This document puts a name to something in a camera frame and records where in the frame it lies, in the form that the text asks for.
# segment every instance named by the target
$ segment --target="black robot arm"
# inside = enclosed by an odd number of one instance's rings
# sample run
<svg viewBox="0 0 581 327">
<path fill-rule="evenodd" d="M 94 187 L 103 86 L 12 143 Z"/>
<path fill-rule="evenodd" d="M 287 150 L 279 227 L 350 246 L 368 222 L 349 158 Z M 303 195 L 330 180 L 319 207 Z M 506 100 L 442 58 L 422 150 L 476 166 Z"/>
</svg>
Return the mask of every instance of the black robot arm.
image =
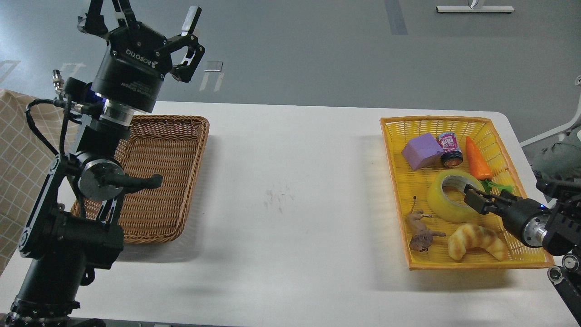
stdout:
<svg viewBox="0 0 581 327">
<path fill-rule="evenodd" d="M 21 255 L 33 261 L 6 317 L 7 326 L 65 327 L 67 315 L 79 307 L 75 301 L 79 286 L 94 280 L 95 268 L 111 268 L 123 249 L 123 229 L 117 221 L 125 194 L 155 189 L 163 181 L 160 175 L 145 179 L 126 175 L 114 158 L 119 141 L 129 138 L 135 111 L 152 111 L 165 75 L 171 72 L 177 80 L 190 81 L 204 54 L 193 34 L 198 7 L 190 7 L 182 33 L 168 40 L 139 22 L 128 0 L 113 0 L 119 27 L 109 31 L 102 5 L 102 0 L 92 0 L 78 19 L 80 31 L 107 41 L 94 82 L 69 78 L 63 84 L 56 70 L 53 85 L 58 99 L 41 99 L 27 107 L 27 116 L 40 103 L 63 108 L 63 127 L 59 151 L 44 142 L 56 156 L 19 241 Z M 182 47 L 188 48 L 186 59 L 173 66 L 171 53 Z M 80 125 L 65 152 L 69 121 Z M 34 131 L 31 116 L 28 123 Z M 79 215 L 57 203 L 65 179 L 80 205 Z M 102 203 L 95 220 L 85 216 L 85 199 Z M 97 319 L 84 324 L 93 325 L 103 323 Z"/>
<path fill-rule="evenodd" d="M 471 185 L 466 185 L 464 202 L 480 214 L 500 216 L 506 230 L 524 245 L 563 255 L 562 266 L 550 267 L 548 278 L 581 325 L 581 185 L 538 180 L 536 186 L 557 199 L 553 208 L 507 191 L 487 194 Z"/>
</svg>

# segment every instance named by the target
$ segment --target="purple sponge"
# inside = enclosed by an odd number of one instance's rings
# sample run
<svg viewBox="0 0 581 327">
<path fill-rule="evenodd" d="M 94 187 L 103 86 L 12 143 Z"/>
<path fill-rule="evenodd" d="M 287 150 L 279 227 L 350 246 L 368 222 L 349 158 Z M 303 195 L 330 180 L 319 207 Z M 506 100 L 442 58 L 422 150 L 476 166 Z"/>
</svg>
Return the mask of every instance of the purple sponge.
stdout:
<svg viewBox="0 0 581 327">
<path fill-rule="evenodd" d="M 412 170 L 433 164 L 443 153 L 444 150 L 430 133 L 412 138 L 401 152 Z"/>
</svg>

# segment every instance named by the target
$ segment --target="white table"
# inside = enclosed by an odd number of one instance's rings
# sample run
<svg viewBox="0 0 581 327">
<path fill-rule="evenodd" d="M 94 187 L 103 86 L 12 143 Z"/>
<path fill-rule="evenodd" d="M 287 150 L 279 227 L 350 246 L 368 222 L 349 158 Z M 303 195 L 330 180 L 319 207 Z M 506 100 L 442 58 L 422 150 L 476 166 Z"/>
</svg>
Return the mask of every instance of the white table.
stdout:
<svg viewBox="0 0 581 327">
<path fill-rule="evenodd" d="M 496 112 L 158 102 L 210 137 L 184 233 L 131 246 L 81 287 L 74 317 L 232 326 L 576 326 L 546 269 L 409 271 L 379 118 Z M 30 261 L 0 279 L 7 311 Z"/>
</svg>

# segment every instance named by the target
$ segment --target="yellow wicker basket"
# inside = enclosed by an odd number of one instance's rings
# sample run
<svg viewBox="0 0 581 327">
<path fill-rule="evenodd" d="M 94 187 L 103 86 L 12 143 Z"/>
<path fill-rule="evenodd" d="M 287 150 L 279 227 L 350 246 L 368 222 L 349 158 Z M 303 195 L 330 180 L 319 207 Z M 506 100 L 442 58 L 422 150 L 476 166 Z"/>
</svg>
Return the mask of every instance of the yellow wicker basket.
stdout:
<svg viewBox="0 0 581 327">
<path fill-rule="evenodd" d="M 209 128 L 200 116 L 133 117 L 131 137 L 119 142 L 115 159 L 130 176 L 157 173 L 163 184 L 125 196 L 119 219 L 125 243 L 164 243 L 182 233 Z M 85 206 L 87 218 L 95 219 L 101 202 L 85 200 Z M 77 203 L 71 212 L 79 214 Z"/>
<path fill-rule="evenodd" d="M 470 136 L 493 171 L 492 181 L 498 184 L 512 185 L 514 187 L 513 193 L 516 195 L 526 198 L 526 194 L 490 119 L 458 116 L 408 116 L 382 118 L 380 122 L 394 185 L 401 239 L 410 269 L 510 269 L 545 268 L 554 265 L 551 255 L 542 248 L 524 246 L 504 229 L 500 217 L 493 214 L 480 215 L 468 222 L 484 226 L 497 233 L 508 247 L 509 256 L 505 261 L 496 260 L 484 249 L 472 248 L 467 251 L 461 262 L 456 262 L 448 255 L 446 237 L 434 237 L 429 251 L 410 250 L 409 242 L 412 234 L 405 220 L 413 205 L 413 197 L 417 197 L 415 209 L 423 209 L 426 214 L 433 215 L 426 200 L 426 193 L 436 176 L 444 170 L 439 162 L 415 171 L 411 169 L 401 151 L 414 137 L 425 133 L 437 136 L 446 131 L 453 131 L 457 135 L 461 151 L 465 153 L 465 139 L 466 136 Z M 467 160 L 464 160 L 455 169 L 469 172 Z M 498 194 L 498 190 L 493 188 L 492 193 Z M 437 215 L 434 215 L 432 219 L 424 218 L 422 222 L 428 228 L 444 232 L 447 236 L 450 236 L 459 227 L 457 224 L 440 219 Z"/>
</svg>

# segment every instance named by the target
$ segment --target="checkered cloth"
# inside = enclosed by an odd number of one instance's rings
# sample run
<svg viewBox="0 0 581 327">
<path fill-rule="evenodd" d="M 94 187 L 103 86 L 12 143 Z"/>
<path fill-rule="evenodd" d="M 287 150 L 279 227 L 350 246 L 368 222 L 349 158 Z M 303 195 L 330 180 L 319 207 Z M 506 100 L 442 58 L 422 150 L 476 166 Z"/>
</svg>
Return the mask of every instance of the checkered cloth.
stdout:
<svg viewBox="0 0 581 327">
<path fill-rule="evenodd" d="M 24 110 L 35 98 L 0 89 L 0 275 L 17 246 L 54 155 L 26 123 Z M 58 148 L 62 109 L 41 104 L 31 110 L 38 130 Z M 69 124 L 66 148 L 76 133 Z"/>
</svg>

